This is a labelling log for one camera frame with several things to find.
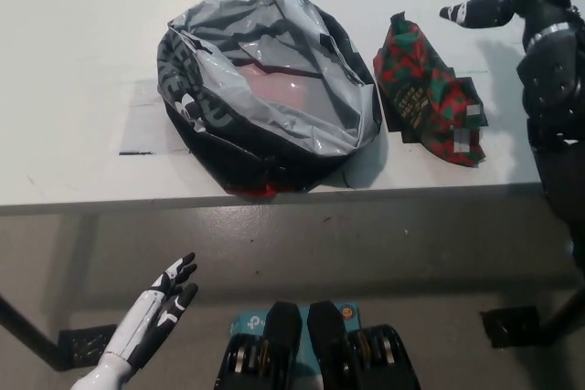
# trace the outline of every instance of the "red and green plaid cloth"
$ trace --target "red and green plaid cloth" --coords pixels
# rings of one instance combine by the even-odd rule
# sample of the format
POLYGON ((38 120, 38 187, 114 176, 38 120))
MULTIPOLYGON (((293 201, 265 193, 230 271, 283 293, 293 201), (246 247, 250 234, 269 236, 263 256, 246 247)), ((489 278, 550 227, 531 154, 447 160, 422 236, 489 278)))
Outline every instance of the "red and green plaid cloth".
POLYGON ((404 13, 392 17, 374 71, 384 108, 398 114, 403 129, 429 151, 463 166, 485 158, 479 129, 487 119, 473 81, 458 79, 404 13))

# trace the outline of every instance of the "gray plastic bag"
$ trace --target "gray plastic bag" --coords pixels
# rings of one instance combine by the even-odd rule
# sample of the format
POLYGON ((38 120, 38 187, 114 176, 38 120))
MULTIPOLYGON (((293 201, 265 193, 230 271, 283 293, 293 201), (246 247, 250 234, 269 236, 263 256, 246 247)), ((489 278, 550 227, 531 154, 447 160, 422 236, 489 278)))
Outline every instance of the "gray plastic bag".
POLYGON ((233 171, 212 170, 222 184, 303 189, 379 133, 378 95, 363 59, 308 0, 205 0, 168 27, 159 90, 187 145, 206 163, 214 159, 201 152, 203 137, 214 149, 258 159, 246 184, 233 171), (291 175, 311 165, 321 169, 291 175))

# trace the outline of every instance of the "white table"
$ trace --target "white table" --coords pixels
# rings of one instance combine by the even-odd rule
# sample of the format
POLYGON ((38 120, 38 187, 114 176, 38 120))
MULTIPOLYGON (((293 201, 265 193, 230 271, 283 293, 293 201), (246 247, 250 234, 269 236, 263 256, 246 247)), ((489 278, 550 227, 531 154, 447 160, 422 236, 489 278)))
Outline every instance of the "white table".
MULTIPOLYGON (((199 1, 1 0, 0 214, 247 203, 227 195, 177 144, 156 96, 155 54, 166 22, 199 1), (140 121, 148 121, 143 138, 140 121), (127 142, 168 151, 120 156, 127 142)), ((468 31, 439 18, 441 7, 464 0, 312 1, 339 20, 370 66, 390 17, 407 10, 444 61, 473 77, 490 123, 482 139, 487 158, 477 169, 445 163, 384 128, 344 170, 355 189, 338 174, 310 194, 272 202, 539 188, 515 73, 520 21, 468 31)))

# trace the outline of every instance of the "white logo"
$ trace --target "white logo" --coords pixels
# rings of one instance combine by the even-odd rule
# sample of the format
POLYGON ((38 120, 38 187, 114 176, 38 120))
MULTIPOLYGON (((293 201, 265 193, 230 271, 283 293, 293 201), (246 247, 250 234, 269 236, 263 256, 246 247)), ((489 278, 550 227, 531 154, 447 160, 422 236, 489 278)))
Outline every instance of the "white logo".
POLYGON ((169 314, 167 311, 165 311, 161 314, 161 318, 158 319, 156 327, 161 326, 163 323, 166 323, 167 321, 172 321, 174 324, 176 324, 179 321, 179 319, 177 319, 177 317, 174 316, 173 314, 169 314))
POLYGON ((250 329, 254 329, 259 324, 260 324, 260 317, 255 315, 250 319, 250 323, 248 323, 248 326, 250 326, 250 329))
POLYGON ((467 18, 467 2, 459 7, 459 11, 457 12, 457 25, 465 23, 465 18, 467 18))

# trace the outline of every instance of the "concrete floor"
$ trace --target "concrete floor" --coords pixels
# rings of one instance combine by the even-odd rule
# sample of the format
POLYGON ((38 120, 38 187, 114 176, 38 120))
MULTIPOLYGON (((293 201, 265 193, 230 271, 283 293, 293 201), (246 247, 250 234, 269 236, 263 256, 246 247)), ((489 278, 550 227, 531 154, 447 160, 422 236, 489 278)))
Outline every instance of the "concrete floor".
MULTIPOLYGON (((0 218, 0 291, 46 333, 117 322, 176 258, 200 293, 128 389, 211 389, 239 312, 275 300, 357 300, 395 326, 423 390, 585 388, 585 331, 552 350, 490 347, 480 311, 578 283, 564 226, 539 199, 432 199, 0 218)), ((68 389, 0 329, 0 388, 68 389)))

